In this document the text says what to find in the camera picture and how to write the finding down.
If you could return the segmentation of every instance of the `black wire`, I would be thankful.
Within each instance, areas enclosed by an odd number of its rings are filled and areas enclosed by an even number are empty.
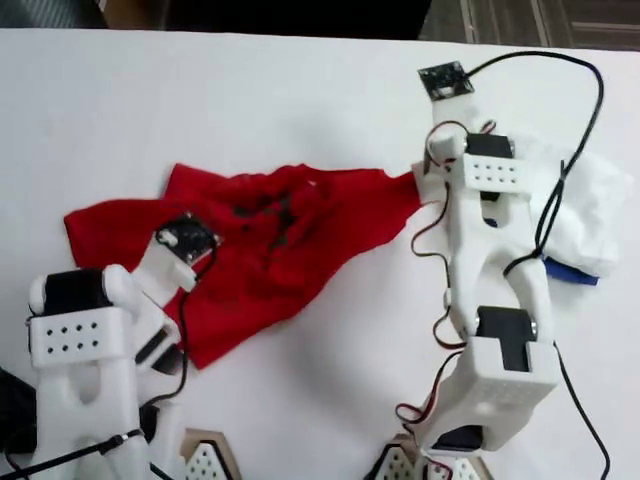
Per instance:
[[[150,463],[149,466],[151,467],[151,471],[156,476],[160,477],[162,480],[173,480],[173,478],[171,478],[169,475],[167,475],[162,470],[160,470],[160,468],[157,465],[155,465],[154,463]]]
[[[602,74],[600,73],[598,68],[595,65],[593,65],[592,63],[589,63],[589,62],[587,62],[585,60],[581,60],[579,58],[575,58],[575,57],[572,57],[570,55],[565,55],[563,53],[556,53],[556,52],[547,52],[547,51],[541,51],[541,50],[528,50],[528,51],[525,51],[525,52],[513,52],[513,53],[507,53],[506,55],[500,55],[499,57],[493,58],[493,59],[489,60],[488,62],[485,62],[482,65],[480,65],[480,66],[474,68],[473,70],[471,70],[469,73],[466,74],[466,76],[463,78],[463,80],[471,78],[476,73],[484,70],[487,67],[490,67],[494,63],[498,63],[498,62],[501,62],[503,60],[508,60],[510,58],[515,58],[515,57],[547,57],[547,58],[555,58],[557,60],[564,60],[566,62],[573,63],[573,64],[579,65],[581,67],[585,67],[585,68],[589,69],[593,73],[593,75],[596,77],[596,81],[598,83],[598,96],[597,96],[597,99],[596,99],[595,107],[593,109],[593,113],[591,114],[591,118],[589,119],[589,123],[587,124],[587,128],[585,129],[584,134],[582,135],[582,138],[580,139],[580,143],[578,144],[578,148],[576,148],[576,150],[573,153],[573,155],[571,155],[571,158],[569,159],[569,162],[566,164],[566,167],[564,165],[562,166],[561,173],[560,173],[560,178],[558,179],[555,187],[553,188],[551,194],[549,195],[549,198],[547,199],[547,203],[545,204],[545,207],[543,209],[543,214],[540,216],[540,220],[538,221],[538,227],[536,229],[536,246],[535,246],[534,250],[531,253],[527,254],[527,255],[524,255],[524,256],[522,256],[520,258],[516,258],[509,265],[507,265],[506,268],[504,269],[504,272],[503,272],[503,275],[505,277],[507,275],[509,275],[509,272],[511,272],[511,270],[513,270],[513,268],[516,267],[517,265],[519,265],[520,263],[522,263],[522,262],[524,262],[526,260],[531,260],[531,259],[538,258],[542,254],[542,251],[543,251],[544,247],[546,246],[547,240],[549,239],[549,234],[551,233],[551,229],[553,228],[553,224],[555,223],[556,217],[558,215],[558,210],[560,209],[560,204],[562,203],[562,193],[564,191],[565,179],[566,179],[567,175],[569,175],[569,173],[571,172],[571,169],[573,168],[573,166],[575,165],[576,161],[578,160],[578,157],[580,157],[580,155],[584,151],[584,147],[587,144],[587,141],[589,140],[589,137],[591,136],[591,131],[593,130],[593,127],[596,124],[596,120],[598,119],[598,115],[600,114],[600,109],[602,108],[602,102],[604,100],[604,80],[602,79]],[[549,217],[548,222],[547,222],[547,216],[549,215],[549,212],[551,212],[551,216]],[[543,233],[543,226],[545,224],[547,225],[547,227],[546,227],[546,230],[544,230],[544,233]]]
[[[22,473],[22,467],[18,465],[18,463],[13,458],[11,458],[11,454],[7,450],[4,451],[4,458],[7,460],[7,463],[11,466],[11,468],[13,468],[14,472]],[[29,480],[29,475],[23,474],[23,476],[20,478]]]
[[[23,475],[22,477],[19,477],[19,478],[22,478],[24,480],[29,480],[29,475],[22,473],[22,467],[18,465],[18,462],[16,462],[13,459],[13,457],[11,457],[12,452],[10,452],[10,449],[11,449],[11,443],[13,443],[16,437],[21,433],[26,432],[28,429],[35,430],[35,425],[30,424],[30,425],[19,428],[7,438],[4,444],[4,458],[7,460],[7,463],[11,466],[11,468],[13,468],[14,472],[19,472]]]
[[[20,478],[24,478],[26,475],[33,475],[34,473],[43,472],[45,470],[49,470],[50,468],[57,467],[58,465],[62,465],[63,463],[71,462],[73,460],[77,460],[78,458],[85,457],[87,455],[90,455],[96,452],[100,453],[101,455],[104,455],[105,453],[122,445],[129,438],[137,435],[142,435],[142,430],[140,429],[132,430],[126,433],[126,438],[123,438],[122,435],[114,435],[113,437],[109,438],[108,440],[105,440],[104,442],[100,442],[95,445],[91,445],[89,447],[81,448],[80,450],[75,450],[65,455],[60,455],[59,457],[52,458],[51,460],[47,460],[45,462],[38,463],[36,465],[30,465],[25,468],[19,468],[15,472],[0,475],[0,480],[17,480]]]
[[[209,262],[207,262],[207,265],[196,276],[196,284],[202,279],[202,277],[204,277],[204,275],[211,269],[211,267],[213,267],[213,264],[216,263],[216,253],[217,253],[217,244],[215,242],[215,239],[213,239],[211,253],[209,254]],[[155,397],[147,400],[142,405],[142,407],[140,407],[143,414],[144,414],[144,411],[150,406],[155,405],[156,403],[162,400],[170,400],[176,397],[177,395],[179,395],[180,392],[182,392],[182,390],[184,389],[185,384],[187,383],[187,372],[189,370],[189,333],[187,331],[187,321],[185,319],[184,309],[185,309],[187,300],[191,295],[191,292],[193,292],[193,290],[191,290],[190,292],[186,292],[182,296],[182,298],[180,298],[180,303],[178,304],[178,321],[180,322],[180,329],[182,330],[182,372],[180,374],[180,383],[178,384],[178,387],[173,392],[156,395]]]
[[[602,456],[604,457],[604,470],[602,471],[602,475],[600,476],[600,480],[604,480],[609,475],[609,470],[611,469],[611,458],[609,458],[609,452],[607,451],[607,447],[605,447],[604,442],[600,438],[600,435],[598,435],[598,432],[591,424],[591,421],[589,420],[589,417],[587,416],[586,412],[582,408],[582,405],[580,404],[580,400],[578,400],[578,395],[576,395],[576,392],[573,389],[573,385],[571,384],[571,379],[569,378],[567,369],[565,368],[564,362],[562,361],[562,355],[560,354],[560,349],[558,348],[558,344],[556,342],[553,342],[553,346],[556,347],[556,351],[558,352],[558,360],[560,361],[560,372],[562,373],[562,378],[564,378],[564,383],[567,385],[567,390],[569,390],[569,395],[571,395],[571,399],[573,400],[573,403],[575,404],[576,409],[578,410],[578,413],[580,414],[580,416],[582,417],[582,420],[584,421],[585,425],[589,429],[589,432],[591,432],[591,436],[598,444],[598,447],[600,447],[600,451],[602,452]]]

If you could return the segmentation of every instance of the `white surface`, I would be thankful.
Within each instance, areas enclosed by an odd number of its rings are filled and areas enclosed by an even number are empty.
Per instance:
[[[72,266],[62,216],[153,197],[178,161],[223,174],[314,167],[408,171],[431,127],[418,68],[467,68],[507,48],[140,32],[0,32],[0,365],[34,379],[24,318],[30,282]],[[576,52],[607,92],[588,148],[634,176],[640,125],[634,53]],[[474,77],[478,107],[514,129],[577,142],[595,99],[588,72],[517,59]],[[640,208],[635,197],[626,218]],[[431,338],[444,279],[409,252],[426,207],[389,245],[350,261],[294,321],[190,377],[189,426],[225,432],[244,477],[354,479],[398,429],[393,406],[420,402],[444,358]],[[623,261],[597,288],[551,283],[557,338],[574,385],[630,478],[637,456],[640,322],[636,221]],[[440,248],[442,231],[424,240]],[[487,456],[497,479],[597,478],[602,459],[558,387],[511,444]]]

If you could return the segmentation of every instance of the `red wire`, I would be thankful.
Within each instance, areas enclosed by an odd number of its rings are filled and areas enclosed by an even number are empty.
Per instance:
[[[431,393],[429,394],[429,400],[427,401],[427,405],[425,406],[424,410],[421,411],[418,407],[416,407],[414,405],[410,405],[408,403],[399,403],[398,405],[396,405],[396,416],[403,422],[403,426],[405,428],[408,425],[417,425],[419,423],[422,423],[429,417],[429,415],[431,414],[431,411],[435,407],[436,397],[437,397],[437,393],[438,393],[438,386],[440,385],[440,379],[442,378],[442,375],[444,373],[444,369],[447,366],[447,364],[454,357],[457,357],[461,353],[462,353],[462,350],[457,351],[457,352],[453,352],[452,354],[450,354],[445,359],[445,361],[442,364],[442,366],[438,369],[438,373],[436,373],[436,377],[435,377],[435,379],[433,381],[433,386],[431,387]],[[399,410],[401,408],[406,408],[408,410],[411,410],[413,413],[415,413],[418,416],[416,418],[406,418],[404,415],[400,414]]]
[[[435,127],[433,127],[431,130],[429,130],[429,133],[427,134],[427,140],[425,142],[425,148],[427,150],[427,153],[429,154],[429,161],[431,161],[434,165],[436,165],[438,167],[441,167],[442,165],[440,165],[438,162],[436,162],[435,159],[433,158],[433,155],[431,155],[431,146],[429,145],[429,140],[431,140],[431,136],[434,133],[436,133],[436,131],[440,127],[444,127],[445,125],[457,125],[459,127],[462,127],[464,129],[464,131],[467,133],[467,135],[469,135],[469,129],[467,127],[465,127],[463,123],[460,123],[457,120],[445,120],[444,122],[440,122]],[[455,161],[455,159],[450,159],[449,158],[449,159],[445,160],[444,163],[452,163],[454,161]]]
[[[427,461],[429,463],[432,463],[436,467],[442,468],[444,471],[447,472],[447,478],[445,480],[452,480],[453,479],[453,469],[449,465],[445,465],[444,463],[438,462],[438,461],[433,460],[433,459],[428,458],[428,457],[427,457]]]

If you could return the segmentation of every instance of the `brown wire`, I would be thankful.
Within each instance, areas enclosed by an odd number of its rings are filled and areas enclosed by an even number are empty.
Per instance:
[[[445,275],[446,275],[446,279],[447,279],[447,288],[451,288],[451,275],[450,275],[450,272],[449,272],[449,262],[447,260],[447,257],[445,257],[443,254],[441,254],[439,252],[419,252],[419,251],[416,250],[416,240],[421,235],[425,234],[426,232],[428,232],[429,230],[431,230],[432,228],[437,226],[442,221],[442,219],[444,218],[445,214],[447,213],[447,209],[449,208],[449,198],[451,196],[451,186],[449,185],[449,183],[445,183],[444,185],[445,185],[445,189],[446,189],[446,192],[447,192],[447,196],[446,196],[446,199],[445,199],[445,202],[444,202],[444,207],[442,208],[442,212],[440,212],[440,215],[438,215],[438,218],[436,218],[433,222],[431,222],[426,227],[421,228],[420,230],[418,230],[413,235],[413,238],[411,239],[411,251],[413,252],[413,254],[416,257],[421,257],[421,258],[438,257],[438,258],[440,258],[440,260],[442,260],[442,263],[444,265],[444,271],[445,271]],[[436,322],[433,324],[432,332],[433,332],[434,338],[436,339],[436,342],[442,348],[444,348],[446,350],[458,350],[460,348],[464,348],[467,345],[466,342],[450,343],[450,342],[447,342],[445,340],[442,340],[438,336],[438,328],[440,327],[440,325],[442,325],[442,323],[447,318],[449,318],[449,314],[450,313],[451,313],[451,306],[447,305],[447,308],[446,308],[444,314],[438,320],[436,320]]]
[[[439,124],[437,124],[436,126],[434,126],[431,130],[429,130],[429,133],[427,133],[427,140],[425,141],[425,149],[427,151],[427,153],[429,154],[429,161],[432,162],[434,165],[440,167],[442,165],[440,165],[438,162],[435,161],[435,159],[433,158],[433,155],[431,154],[431,147],[429,146],[429,140],[431,140],[431,136],[436,133],[437,130],[439,130],[441,127],[444,127],[445,125],[457,125],[459,127],[462,127],[464,129],[464,131],[466,132],[467,135],[469,135],[469,129],[461,122],[458,122],[457,120],[445,120],[444,122],[440,122]],[[445,163],[451,163],[454,160],[446,160]]]

